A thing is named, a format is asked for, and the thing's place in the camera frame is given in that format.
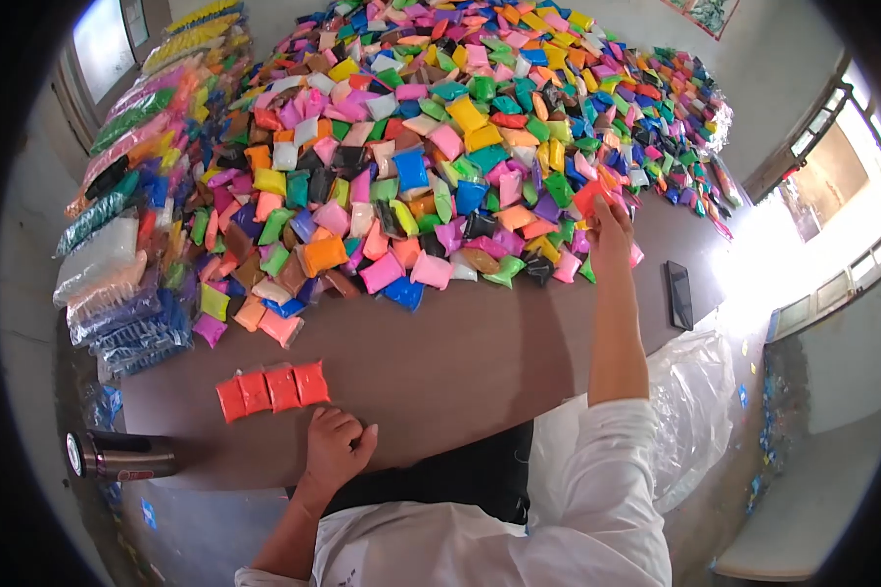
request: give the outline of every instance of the person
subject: person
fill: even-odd
[[[377,425],[364,429],[336,407],[318,407],[305,473],[265,546],[235,573],[238,587],[672,582],[652,503],[657,420],[629,266],[633,229],[621,205],[598,196],[596,210],[589,407],[566,466],[560,522],[531,535],[520,525],[532,423],[410,469],[357,477],[376,449]]]

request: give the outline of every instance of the brown table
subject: brown table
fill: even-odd
[[[669,326],[662,264],[689,269],[695,320],[723,301],[711,264],[729,243],[707,219],[646,194],[634,270],[640,330],[649,354],[679,331]],[[729,226],[738,222],[740,210]],[[290,350],[229,320],[215,349],[196,348],[122,382],[128,432],[175,439],[181,473],[164,487],[259,489],[291,485],[304,464],[311,410],[262,412],[226,425],[215,384],[236,369],[324,359],[335,405],[378,423],[370,469],[410,464],[525,422],[583,393],[597,288],[539,288],[521,275],[515,289],[452,282],[427,288],[414,314],[387,299],[330,299],[303,313]]]

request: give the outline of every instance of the thermos lid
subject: thermos lid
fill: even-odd
[[[85,477],[94,473],[94,446],[91,440],[81,438],[75,432],[66,434],[66,452],[69,454],[69,464],[77,476]]]

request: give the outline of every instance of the floor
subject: floor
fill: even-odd
[[[764,386],[762,346],[770,312],[795,299],[796,288],[781,291],[776,275],[789,268],[787,239],[795,228],[782,202],[748,210],[743,223],[733,226],[736,240],[727,258],[713,258],[728,300],[697,326],[726,333],[732,349],[737,385],[744,384],[748,407],[736,402],[730,411],[731,441],[724,457],[701,485],[679,507],[665,515],[665,535],[670,547],[675,585],[738,585],[715,576],[709,567],[738,533],[747,516],[751,482],[765,470],[758,435],[764,425],[761,394]],[[85,373],[86,357],[64,350],[60,364]],[[152,506],[156,529],[144,519],[141,500]],[[283,490],[249,492],[198,492],[166,489],[149,482],[125,484],[120,516],[114,532],[124,548],[115,552],[102,546],[109,568],[119,560],[123,568],[127,551],[140,569],[134,579],[165,585],[229,585],[235,570],[247,564],[281,517],[287,500]],[[93,517],[86,507],[86,519]],[[98,530],[111,535],[111,524]],[[118,573],[130,584],[129,575]]]

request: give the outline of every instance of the white shirt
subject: white shirt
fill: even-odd
[[[526,535],[460,503],[354,507],[320,521],[309,583],[242,568],[235,585],[669,585],[648,464],[656,424],[641,399],[605,402],[581,415],[556,526]]]

